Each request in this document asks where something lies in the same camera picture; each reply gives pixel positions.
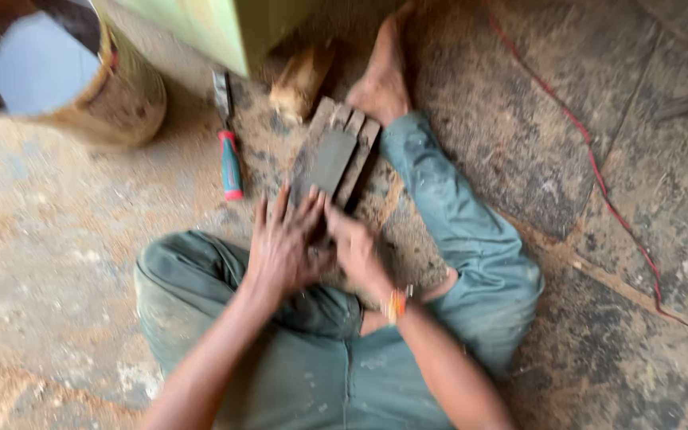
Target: work clothes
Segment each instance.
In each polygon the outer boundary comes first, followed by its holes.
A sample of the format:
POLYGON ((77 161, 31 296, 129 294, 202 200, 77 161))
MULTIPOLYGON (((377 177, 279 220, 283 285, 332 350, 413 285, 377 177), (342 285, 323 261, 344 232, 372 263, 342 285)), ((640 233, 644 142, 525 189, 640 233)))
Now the work clothes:
MULTIPOLYGON (((381 154, 401 176, 440 255, 459 273, 426 309, 494 376, 502 376, 543 290, 517 231, 479 201, 418 112, 389 125, 381 154)), ((153 242, 135 287, 142 330, 167 376, 235 293, 248 251, 199 231, 153 242)), ((395 327, 359 337, 362 307, 309 288, 274 316, 242 358, 217 428, 452 428, 395 327)))

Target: wristband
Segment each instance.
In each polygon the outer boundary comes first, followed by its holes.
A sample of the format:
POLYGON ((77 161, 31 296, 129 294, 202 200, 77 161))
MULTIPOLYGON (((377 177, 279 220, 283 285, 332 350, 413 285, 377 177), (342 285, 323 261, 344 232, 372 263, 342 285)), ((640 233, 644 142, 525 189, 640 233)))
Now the wristband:
POLYGON ((395 325, 397 320, 405 315, 407 299, 411 297, 413 297, 413 285, 407 286, 405 291, 392 291, 386 306, 381 305, 381 313, 389 320, 389 325, 395 325))

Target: person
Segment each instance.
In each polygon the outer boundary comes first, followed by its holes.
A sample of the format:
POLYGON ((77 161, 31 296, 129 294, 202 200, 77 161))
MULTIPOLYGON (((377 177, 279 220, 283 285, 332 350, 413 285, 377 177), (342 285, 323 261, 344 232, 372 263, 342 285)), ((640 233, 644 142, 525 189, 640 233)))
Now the person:
POLYGON ((385 127, 381 153, 453 268, 447 279, 407 298, 375 235, 315 187, 292 210, 284 184, 271 217, 262 198, 250 251, 200 231, 158 239, 135 270, 142 330, 167 378, 143 428, 513 428, 489 374, 504 373, 543 278, 412 110, 400 34, 413 7, 384 21, 348 103, 385 127), (395 325, 313 285, 324 259, 307 241, 321 218, 339 266, 395 325))

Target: hand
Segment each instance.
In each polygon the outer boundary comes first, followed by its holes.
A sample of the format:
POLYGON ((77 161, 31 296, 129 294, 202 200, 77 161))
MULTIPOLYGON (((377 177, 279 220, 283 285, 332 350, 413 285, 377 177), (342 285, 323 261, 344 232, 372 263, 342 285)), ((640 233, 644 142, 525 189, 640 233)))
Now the hand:
POLYGON ((297 210, 287 211, 290 187, 283 184, 267 219, 267 198, 256 207, 254 237, 243 284, 261 297, 279 304, 289 294, 320 278, 322 259, 311 259, 307 249, 312 232, 320 222, 325 194, 312 186, 297 210))
POLYGON ((376 235, 348 217, 330 199, 325 206, 328 234, 336 241, 336 258, 347 277, 375 299, 388 301, 395 284, 376 251, 376 235))

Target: metal chisel blade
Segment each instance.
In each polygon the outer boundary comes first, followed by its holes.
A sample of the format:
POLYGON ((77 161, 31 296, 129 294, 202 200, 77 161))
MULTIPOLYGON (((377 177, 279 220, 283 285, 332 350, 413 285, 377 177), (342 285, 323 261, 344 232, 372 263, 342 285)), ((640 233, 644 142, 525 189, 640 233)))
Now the metal chisel blade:
POLYGON ((214 80, 214 103, 222 121, 228 122, 233 117, 233 103, 230 100, 230 87, 227 83, 227 73, 217 73, 212 70, 214 80))

